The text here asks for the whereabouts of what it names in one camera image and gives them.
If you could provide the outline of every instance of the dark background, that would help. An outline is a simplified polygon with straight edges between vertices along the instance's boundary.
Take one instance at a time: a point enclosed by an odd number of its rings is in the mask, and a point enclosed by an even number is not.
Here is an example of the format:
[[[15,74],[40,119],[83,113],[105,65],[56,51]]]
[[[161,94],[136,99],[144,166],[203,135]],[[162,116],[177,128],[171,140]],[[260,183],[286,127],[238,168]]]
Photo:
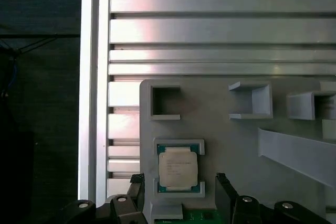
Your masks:
[[[80,33],[81,0],[0,0],[0,4],[0,34]],[[35,39],[5,41],[20,47]],[[29,217],[33,223],[41,223],[77,198],[79,52],[80,39],[70,38],[22,55],[17,60],[17,79],[8,92],[20,130],[34,133]],[[7,61],[0,55],[0,73]],[[29,162],[15,148],[7,152],[19,160],[11,169],[20,174]],[[18,185],[17,192],[29,186]]]

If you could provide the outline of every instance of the screw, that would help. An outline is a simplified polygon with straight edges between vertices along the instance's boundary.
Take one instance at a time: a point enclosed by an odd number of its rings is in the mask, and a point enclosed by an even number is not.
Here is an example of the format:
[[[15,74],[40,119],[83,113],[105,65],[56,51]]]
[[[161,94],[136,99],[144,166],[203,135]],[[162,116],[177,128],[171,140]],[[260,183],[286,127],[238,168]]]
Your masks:
[[[89,206],[89,204],[87,204],[87,203],[82,203],[82,204],[80,204],[78,207],[79,207],[79,208],[86,208],[87,206]]]
[[[252,199],[250,197],[244,197],[243,201],[245,201],[245,202],[252,202]]]
[[[124,197],[120,197],[120,198],[118,198],[118,201],[120,201],[120,202],[123,202],[123,201],[125,201],[126,200],[126,198],[124,198]]]
[[[282,203],[282,206],[286,209],[292,209],[293,208],[292,204],[290,204],[290,203]]]

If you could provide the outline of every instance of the metal slot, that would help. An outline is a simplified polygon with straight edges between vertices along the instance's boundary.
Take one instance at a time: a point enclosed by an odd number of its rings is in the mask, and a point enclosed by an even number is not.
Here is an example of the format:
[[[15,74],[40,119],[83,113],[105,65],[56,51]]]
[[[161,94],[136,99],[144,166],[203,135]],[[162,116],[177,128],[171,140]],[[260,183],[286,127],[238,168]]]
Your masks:
[[[295,49],[151,49],[112,50],[111,63],[156,62],[330,62],[336,63],[334,50]]]
[[[140,160],[138,159],[110,159],[108,171],[112,173],[139,173]]]
[[[140,158],[138,146],[109,146],[109,158]]]
[[[109,82],[109,107],[139,106],[140,82]]]
[[[333,18],[113,19],[110,26],[110,42],[115,44],[336,42]]]
[[[114,63],[109,65],[111,75],[328,75],[335,73],[336,64],[329,63]]]
[[[112,178],[107,182],[107,197],[116,194],[126,194],[131,183],[127,178]]]
[[[153,12],[154,14],[157,12],[332,13],[336,12],[336,0],[111,0],[110,8],[112,13]]]
[[[139,139],[139,114],[109,114],[109,139]]]

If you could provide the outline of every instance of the green circuit board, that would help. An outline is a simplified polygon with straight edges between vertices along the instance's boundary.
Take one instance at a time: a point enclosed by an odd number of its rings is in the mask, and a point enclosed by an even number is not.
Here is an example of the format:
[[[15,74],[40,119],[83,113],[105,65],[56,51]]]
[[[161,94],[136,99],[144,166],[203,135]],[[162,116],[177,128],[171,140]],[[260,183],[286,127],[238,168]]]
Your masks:
[[[222,224],[217,210],[183,210],[183,220],[156,220],[156,224]]]

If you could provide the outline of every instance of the blue wire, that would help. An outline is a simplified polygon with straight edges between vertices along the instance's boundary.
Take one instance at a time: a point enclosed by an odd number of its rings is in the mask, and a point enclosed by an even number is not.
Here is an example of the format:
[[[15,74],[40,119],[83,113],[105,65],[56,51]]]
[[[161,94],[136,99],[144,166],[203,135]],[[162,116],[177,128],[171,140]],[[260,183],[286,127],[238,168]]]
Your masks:
[[[16,67],[16,64],[14,64],[12,79],[11,79],[10,83],[8,84],[8,87],[10,87],[14,83],[14,81],[16,79],[16,74],[17,74],[17,67]]]

